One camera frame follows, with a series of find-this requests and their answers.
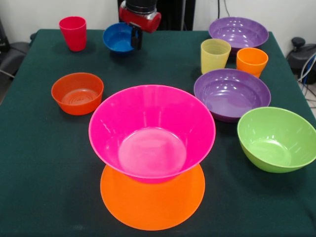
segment purple bowl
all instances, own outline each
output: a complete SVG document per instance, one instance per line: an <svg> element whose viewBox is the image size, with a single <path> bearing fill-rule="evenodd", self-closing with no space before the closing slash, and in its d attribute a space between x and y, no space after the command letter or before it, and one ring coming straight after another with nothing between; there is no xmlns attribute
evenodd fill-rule
<svg viewBox="0 0 316 237"><path fill-rule="evenodd" d="M227 41L236 53L241 48L258 47L269 38L269 32L260 23L242 17L224 17L215 20L208 30L210 36Z"/></svg>
<svg viewBox="0 0 316 237"><path fill-rule="evenodd" d="M259 78L236 69L203 74L194 84L194 95L224 122L237 122L249 110L271 102L270 91Z"/></svg>

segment yellow cup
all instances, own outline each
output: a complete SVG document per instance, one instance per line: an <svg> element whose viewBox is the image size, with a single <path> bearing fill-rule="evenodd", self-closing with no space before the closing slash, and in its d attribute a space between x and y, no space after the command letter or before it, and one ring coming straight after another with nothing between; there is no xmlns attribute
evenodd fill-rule
<svg viewBox="0 0 316 237"><path fill-rule="evenodd" d="M231 45L222 39L207 39L201 44L201 71L225 68Z"/></svg>

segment green bowl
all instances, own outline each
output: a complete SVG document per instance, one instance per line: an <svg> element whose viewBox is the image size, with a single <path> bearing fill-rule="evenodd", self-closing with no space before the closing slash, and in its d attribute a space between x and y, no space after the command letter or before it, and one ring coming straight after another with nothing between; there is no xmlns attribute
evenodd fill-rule
<svg viewBox="0 0 316 237"><path fill-rule="evenodd" d="M316 159L315 128L289 110L250 110L240 118L237 132L246 156L264 171L286 173Z"/></svg>

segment cup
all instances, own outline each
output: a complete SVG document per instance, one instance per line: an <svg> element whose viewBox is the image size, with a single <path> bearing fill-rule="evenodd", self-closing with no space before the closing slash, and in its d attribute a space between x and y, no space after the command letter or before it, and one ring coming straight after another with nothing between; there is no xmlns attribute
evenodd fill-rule
<svg viewBox="0 0 316 237"><path fill-rule="evenodd" d="M268 59L268 55L258 48L242 48L237 52L237 70L259 77L267 64Z"/></svg>
<svg viewBox="0 0 316 237"><path fill-rule="evenodd" d="M59 22L59 28L71 51L78 52L85 48L87 42L87 24L80 16L69 16Z"/></svg>
<svg viewBox="0 0 316 237"><path fill-rule="evenodd" d="M231 49L231 45L222 39L207 39L203 41L201 44L202 74L225 68Z"/></svg>

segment white wall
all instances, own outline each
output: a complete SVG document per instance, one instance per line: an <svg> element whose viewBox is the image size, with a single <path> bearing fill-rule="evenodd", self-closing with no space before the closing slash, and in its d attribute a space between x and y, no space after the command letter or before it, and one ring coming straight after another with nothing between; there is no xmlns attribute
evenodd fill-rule
<svg viewBox="0 0 316 237"><path fill-rule="evenodd" d="M221 17L227 16L224 0ZM272 31L282 52L291 49L291 39L303 37L307 43L316 43L316 0L226 0L231 16L253 19ZM217 19L217 0L197 0L194 30L208 30Z"/></svg>
<svg viewBox="0 0 316 237"><path fill-rule="evenodd" d="M0 19L10 43L30 41L41 28L58 29L59 21L82 16L88 29L105 29L119 21L116 0L0 0Z"/></svg>

